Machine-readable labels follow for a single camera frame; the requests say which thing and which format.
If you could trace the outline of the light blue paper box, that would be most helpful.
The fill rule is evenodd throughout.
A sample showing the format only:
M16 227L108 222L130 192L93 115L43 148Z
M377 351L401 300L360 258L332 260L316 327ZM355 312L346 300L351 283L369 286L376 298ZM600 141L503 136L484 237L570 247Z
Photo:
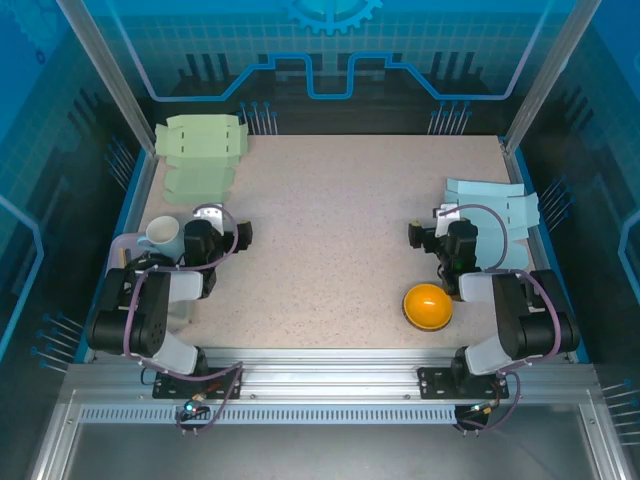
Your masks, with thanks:
M481 181L466 181L448 178L444 191L444 202L458 206L478 204L495 211L502 219L508 235L507 253L499 268L526 270L529 251L525 241L529 229L540 220L538 196L526 195L523 184L500 184ZM501 227L489 212L478 208L463 209L460 216L469 220L478 229L476 243L476 265L487 270L501 258L504 246Z

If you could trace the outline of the green paper box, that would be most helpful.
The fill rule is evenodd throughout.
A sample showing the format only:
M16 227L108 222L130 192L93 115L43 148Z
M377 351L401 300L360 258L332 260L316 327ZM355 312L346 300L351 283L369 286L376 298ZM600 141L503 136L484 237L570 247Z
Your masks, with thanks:
M165 159L163 197L179 204L223 203L248 151L248 126L235 115L169 117L155 126L155 152Z

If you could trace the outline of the white and blue mug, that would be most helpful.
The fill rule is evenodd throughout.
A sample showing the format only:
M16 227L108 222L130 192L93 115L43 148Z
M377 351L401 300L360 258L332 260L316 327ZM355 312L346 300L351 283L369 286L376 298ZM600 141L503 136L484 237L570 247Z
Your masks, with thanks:
M163 255L177 261L184 253L184 232L178 220L172 216L153 219L136 244L144 251Z

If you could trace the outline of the orange bowl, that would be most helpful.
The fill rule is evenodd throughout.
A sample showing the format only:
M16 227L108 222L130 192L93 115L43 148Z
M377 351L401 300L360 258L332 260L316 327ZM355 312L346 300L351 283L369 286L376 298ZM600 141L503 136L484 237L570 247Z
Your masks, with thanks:
M434 284L411 287L403 298L402 308L413 327L427 332L445 328L453 316L453 300Z

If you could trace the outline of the blue table edge strip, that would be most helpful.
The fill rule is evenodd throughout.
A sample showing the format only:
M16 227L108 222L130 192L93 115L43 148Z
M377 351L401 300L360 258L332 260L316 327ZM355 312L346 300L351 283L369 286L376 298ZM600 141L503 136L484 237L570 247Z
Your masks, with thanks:
M528 193L535 193L536 188L534 187L529 169L520 148L518 148L514 153L513 163L514 167L517 169L517 173L521 177L519 182L525 185L526 191ZM532 233L529 236L529 240L533 244L531 253L534 264L538 268L545 267L550 268L554 271L559 279L562 290L569 303L570 310L572 313L574 313L571 298L554 251L549 230L543 219L540 220L539 225L535 228L535 233ZM591 362L583 340L580 341L577 349L573 353L569 354L569 357L574 363L589 364Z
M134 202L134 196L135 196L138 184L139 184L141 173L142 173L142 171L143 171L143 169L145 167L145 162L146 162L147 156L148 156L148 154L146 153L146 151L144 149L141 149L139 151L139 153L138 153L138 156L137 156L137 159L136 159L136 164L134 166L134 170L133 170L133 174L132 174L132 178L131 178L131 180L129 182L129 186L128 186L127 191L125 193L123 204L122 204L122 207L120 209L119 216L118 216L114 231L113 231L113 233L111 235L111 239L109 240L109 244L108 244L109 247L111 246L112 241L117 236L119 236L120 234L124 233L125 230L126 230L126 224L127 224L128 218L130 216L131 206L132 206L132 204ZM104 282L104 276L106 274L106 268L107 268L107 265L108 265L108 260L107 259L105 260L105 263L103 265L103 269L102 269L101 274L99 276L99 281L98 281L94 296L93 296L93 298L91 300L91 304L90 304L90 307L89 307L89 313L88 313L88 316L87 316L87 319L86 319L86 322L85 322L85 327L86 328L89 326L90 320L92 318L94 307L96 306L99 293L100 293L100 291L102 289L102 285L103 285L103 282ZM74 360L73 360L74 364L86 363L87 362L86 358L87 358L87 356L90 355L89 347L88 347L88 343L87 343L87 339L86 339L86 333L87 333L87 329L86 328L84 329L83 333L81 334L79 345L78 345L78 347L76 349Z

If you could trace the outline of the lavender plastic tray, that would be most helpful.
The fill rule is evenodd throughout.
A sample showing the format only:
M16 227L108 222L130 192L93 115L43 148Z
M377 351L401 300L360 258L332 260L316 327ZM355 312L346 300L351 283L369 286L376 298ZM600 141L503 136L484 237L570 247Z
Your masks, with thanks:
M124 268L131 260L134 260L146 251L140 248L137 240L140 232L126 233L117 236L111 243L106 270Z

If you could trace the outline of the small connector board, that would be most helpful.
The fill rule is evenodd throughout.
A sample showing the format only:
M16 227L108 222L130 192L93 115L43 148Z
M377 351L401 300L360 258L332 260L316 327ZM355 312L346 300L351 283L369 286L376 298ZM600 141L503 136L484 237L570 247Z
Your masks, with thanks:
M202 396L194 396L188 400L180 413L180 420L182 422L193 419L201 418L206 415L210 409L203 404L204 398Z
M470 406L467 410L464 411L463 415L465 417L478 415L489 416L499 406L500 402L498 400L491 400Z

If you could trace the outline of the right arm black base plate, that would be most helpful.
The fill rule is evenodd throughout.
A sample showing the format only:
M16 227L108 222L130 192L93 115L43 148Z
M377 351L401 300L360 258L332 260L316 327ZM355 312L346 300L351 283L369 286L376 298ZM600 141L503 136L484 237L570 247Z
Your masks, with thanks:
M508 399L505 381L495 374L474 376L455 372L451 367L421 367L417 370L422 400L495 400Z

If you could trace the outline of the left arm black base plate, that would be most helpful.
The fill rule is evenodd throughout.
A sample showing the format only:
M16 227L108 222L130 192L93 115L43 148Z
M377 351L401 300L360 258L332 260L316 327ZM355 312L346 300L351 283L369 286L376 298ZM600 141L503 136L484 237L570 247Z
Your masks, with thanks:
M203 394L209 400L222 400L228 390L230 399L240 398L242 376L233 382L236 370L212 380L192 382L178 380L167 374L157 373L153 384L152 397L162 400L188 400L196 394Z

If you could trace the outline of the aluminium front rail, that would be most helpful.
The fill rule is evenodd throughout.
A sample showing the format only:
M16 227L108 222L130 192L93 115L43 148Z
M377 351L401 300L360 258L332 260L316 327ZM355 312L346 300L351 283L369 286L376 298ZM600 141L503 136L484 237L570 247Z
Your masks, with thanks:
M451 349L240 349L210 348L212 366L242 362L242 404L416 404L417 370L449 366ZM59 400L77 404L147 404L140 366L99 354L74 364ZM557 357L518 369L525 405L589 404L604 400L595 369Z

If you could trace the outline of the aluminium frame post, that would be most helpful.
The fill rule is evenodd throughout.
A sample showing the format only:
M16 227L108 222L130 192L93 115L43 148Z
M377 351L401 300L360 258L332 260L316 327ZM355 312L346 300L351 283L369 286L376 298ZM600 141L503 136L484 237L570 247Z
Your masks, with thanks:
M121 114L149 155L155 155L155 136L116 59L83 0L56 0Z
M553 86L573 54L602 0L576 0L503 141L505 158L515 156Z

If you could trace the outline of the grey metal front frame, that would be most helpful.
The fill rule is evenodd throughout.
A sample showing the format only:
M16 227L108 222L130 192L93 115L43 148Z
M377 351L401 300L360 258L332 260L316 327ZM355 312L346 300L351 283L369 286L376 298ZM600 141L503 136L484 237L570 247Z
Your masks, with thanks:
M640 480L640 464L595 403L521 406L483 433L241 422L199 435L71 404L55 410L26 480Z

